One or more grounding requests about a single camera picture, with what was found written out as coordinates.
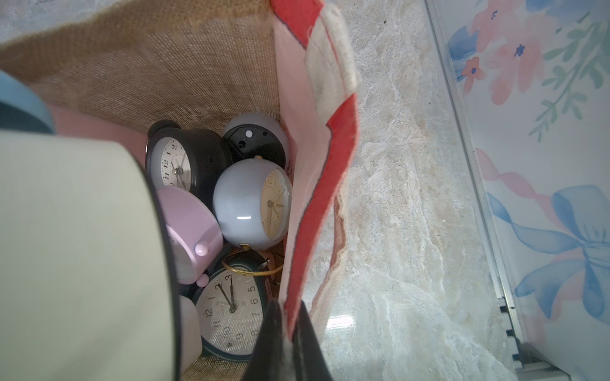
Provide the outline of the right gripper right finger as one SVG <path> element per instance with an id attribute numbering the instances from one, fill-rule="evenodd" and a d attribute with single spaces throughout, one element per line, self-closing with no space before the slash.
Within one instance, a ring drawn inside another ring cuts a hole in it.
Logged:
<path id="1" fill-rule="evenodd" d="M 292 340 L 295 379 L 298 381 L 332 381 L 304 302 L 300 304 Z"/>

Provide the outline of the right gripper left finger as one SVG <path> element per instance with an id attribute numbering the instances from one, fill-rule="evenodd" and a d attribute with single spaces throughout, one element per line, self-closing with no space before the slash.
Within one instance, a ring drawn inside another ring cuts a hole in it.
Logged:
<path id="1" fill-rule="evenodd" d="M 284 366 L 284 319 L 281 305 L 272 300 L 242 381 L 276 381 Z"/>

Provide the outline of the dark green triangular clock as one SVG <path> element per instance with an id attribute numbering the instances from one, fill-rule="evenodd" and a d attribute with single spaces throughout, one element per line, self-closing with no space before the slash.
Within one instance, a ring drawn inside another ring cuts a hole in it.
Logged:
<path id="1" fill-rule="evenodd" d="M 202 357 L 232 362 L 250 360 L 273 293 L 278 269 L 269 251 L 235 249 L 225 244 L 208 268 L 209 283 L 192 301 L 198 313 Z"/>

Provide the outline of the white digital clock front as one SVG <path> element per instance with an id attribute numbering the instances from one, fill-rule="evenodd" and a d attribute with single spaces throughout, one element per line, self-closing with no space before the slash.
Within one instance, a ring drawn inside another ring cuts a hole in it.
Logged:
<path id="1" fill-rule="evenodd" d="M 195 304 L 189 298 L 179 296 L 181 318 L 181 356 L 180 374 L 182 375 L 197 361 L 202 352 L 200 322 Z"/>

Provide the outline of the pink round alarm clock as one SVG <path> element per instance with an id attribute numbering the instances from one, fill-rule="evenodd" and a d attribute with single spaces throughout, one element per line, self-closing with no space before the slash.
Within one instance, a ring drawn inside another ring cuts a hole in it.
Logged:
<path id="1" fill-rule="evenodd" d="M 156 191 L 176 265 L 179 284 L 204 288 L 208 268 L 216 262 L 223 236 L 212 212 L 192 193 L 179 187 Z"/>

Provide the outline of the blue dome alarm clock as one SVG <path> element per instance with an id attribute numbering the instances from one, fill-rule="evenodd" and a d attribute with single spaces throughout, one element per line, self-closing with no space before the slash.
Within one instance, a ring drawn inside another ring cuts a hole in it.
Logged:
<path id="1" fill-rule="evenodd" d="M 278 164 L 255 157 L 225 170 L 214 189 L 213 208 L 230 244 L 266 250 L 288 233 L 292 183 Z"/>

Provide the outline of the blue twin-bell clock beige base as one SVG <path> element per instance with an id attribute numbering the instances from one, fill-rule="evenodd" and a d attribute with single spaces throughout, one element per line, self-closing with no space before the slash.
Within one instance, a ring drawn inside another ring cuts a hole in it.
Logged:
<path id="1" fill-rule="evenodd" d="M 1 378 L 177 380 L 180 308 L 160 205 L 119 143 L 57 133 L 1 76 Z"/>

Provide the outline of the black twin-bell alarm clock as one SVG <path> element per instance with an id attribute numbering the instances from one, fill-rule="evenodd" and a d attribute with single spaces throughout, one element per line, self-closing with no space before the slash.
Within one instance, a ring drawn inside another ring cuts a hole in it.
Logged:
<path id="1" fill-rule="evenodd" d="M 234 163 L 225 141 L 212 130 L 185 130 L 171 120 L 153 123 L 147 138 L 146 172 L 154 187 L 178 187 L 214 209 L 215 186 Z"/>

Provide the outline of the grey blue oval clock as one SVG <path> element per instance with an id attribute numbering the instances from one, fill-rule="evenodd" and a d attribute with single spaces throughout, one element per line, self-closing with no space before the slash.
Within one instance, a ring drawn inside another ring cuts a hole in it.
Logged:
<path id="1" fill-rule="evenodd" d="M 251 112 L 232 118 L 222 131 L 222 139 L 234 162 L 262 157 L 288 169 L 288 135 L 278 120 L 268 114 Z"/>

